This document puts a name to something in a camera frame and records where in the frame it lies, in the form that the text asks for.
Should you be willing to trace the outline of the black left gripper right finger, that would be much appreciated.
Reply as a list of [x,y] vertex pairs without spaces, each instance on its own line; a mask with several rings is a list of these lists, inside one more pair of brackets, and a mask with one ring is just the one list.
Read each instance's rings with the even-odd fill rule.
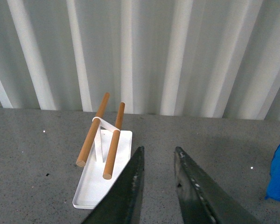
[[181,148],[175,148],[175,185],[185,224],[259,224]]

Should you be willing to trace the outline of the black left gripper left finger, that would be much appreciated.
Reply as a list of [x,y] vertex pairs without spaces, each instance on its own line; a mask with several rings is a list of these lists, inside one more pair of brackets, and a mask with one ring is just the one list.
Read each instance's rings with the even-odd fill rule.
[[138,224],[144,187],[144,147],[136,149],[110,191],[83,224]]

